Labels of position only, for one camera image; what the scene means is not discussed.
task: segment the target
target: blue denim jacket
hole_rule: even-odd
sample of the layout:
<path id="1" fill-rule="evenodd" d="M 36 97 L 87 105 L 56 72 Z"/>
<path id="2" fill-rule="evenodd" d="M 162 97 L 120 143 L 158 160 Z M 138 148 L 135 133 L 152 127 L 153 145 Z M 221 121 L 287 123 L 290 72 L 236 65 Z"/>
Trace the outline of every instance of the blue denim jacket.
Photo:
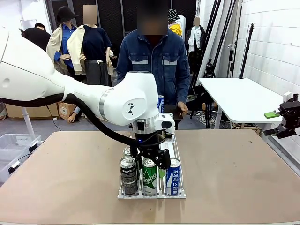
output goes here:
<path id="1" fill-rule="evenodd" d="M 190 77 L 186 49 L 182 38 L 171 30 L 154 48 L 137 30 L 128 34 L 120 48 L 118 83 L 129 71 L 151 72 L 166 105 L 186 102 Z"/>

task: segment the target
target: navy t-shirt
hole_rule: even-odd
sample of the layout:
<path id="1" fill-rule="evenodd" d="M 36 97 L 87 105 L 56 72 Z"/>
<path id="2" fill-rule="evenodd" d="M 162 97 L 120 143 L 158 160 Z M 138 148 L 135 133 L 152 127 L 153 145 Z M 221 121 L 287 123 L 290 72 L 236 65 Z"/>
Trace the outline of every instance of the navy t-shirt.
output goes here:
<path id="1" fill-rule="evenodd" d="M 112 47 L 107 33 L 101 27 L 92 28 L 84 25 L 83 52 L 87 60 L 106 62 L 106 49 Z"/>

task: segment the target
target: blue shirt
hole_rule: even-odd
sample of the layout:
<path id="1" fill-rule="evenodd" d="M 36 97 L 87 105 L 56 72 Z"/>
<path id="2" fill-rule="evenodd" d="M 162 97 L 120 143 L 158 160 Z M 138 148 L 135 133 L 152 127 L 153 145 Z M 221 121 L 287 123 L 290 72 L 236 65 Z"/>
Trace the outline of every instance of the blue shirt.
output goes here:
<path id="1" fill-rule="evenodd" d="M 73 34 L 73 32 L 76 30 L 75 27 L 72 27 L 72 29 L 70 29 L 69 27 L 67 27 L 66 25 L 62 25 L 62 41 L 61 41 L 61 52 L 62 54 L 69 54 L 68 52 L 68 48 L 67 48 L 67 42 L 70 39 L 71 35 Z M 55 61 L 59 61 L 60 60 L 60 52 L 56 52 L 55 56 L 54 56 L 54 60 Z M 74 68 L 72 61 L 71 60 L 64 60 L 64 63 L 67 66 L 70 66 L 71 68 Z"/>
<path id="2" fill-rule="evenodd" d="M 101 27 L 93 28 L 84 25 L 83 52 L 87 60 L 106 62 L 106 49 L 112 47 L 107 33 Z"/>
<path id="3" fill-rule="evenodd" d="M 120 48 L 118 82 L 129 71 L 151 72 L 166 105 L 186 102 L 190 77 L 188 58 L 182 38 L 173 31 L 168 30 L 155 47 L 137 30 L 128 34 Z"/>

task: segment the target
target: plastic bin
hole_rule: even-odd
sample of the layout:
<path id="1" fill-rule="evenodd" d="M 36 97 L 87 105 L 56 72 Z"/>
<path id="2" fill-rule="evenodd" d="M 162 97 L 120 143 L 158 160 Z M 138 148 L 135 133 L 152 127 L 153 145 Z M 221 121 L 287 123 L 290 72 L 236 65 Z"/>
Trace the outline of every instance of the plastic bin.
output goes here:
<path id="1" fill-rule="evenodd" d="M 41 144 L 41 135 L 6 134 L 1 136 L 0 183 L 4 183 Z"/>

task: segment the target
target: gray trousers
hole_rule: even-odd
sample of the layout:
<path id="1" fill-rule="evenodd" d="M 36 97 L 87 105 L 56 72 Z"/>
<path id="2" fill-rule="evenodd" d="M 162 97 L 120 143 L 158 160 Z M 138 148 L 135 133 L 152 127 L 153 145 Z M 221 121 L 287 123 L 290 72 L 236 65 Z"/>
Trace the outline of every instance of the gray trousers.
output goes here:
<path id="1" fill-rule="evenodd" d="M 86 60 L 84 64 L 88 85 L 112 85 L 112 79 L 107 72 L 107 64 L 105 62 Z"/>

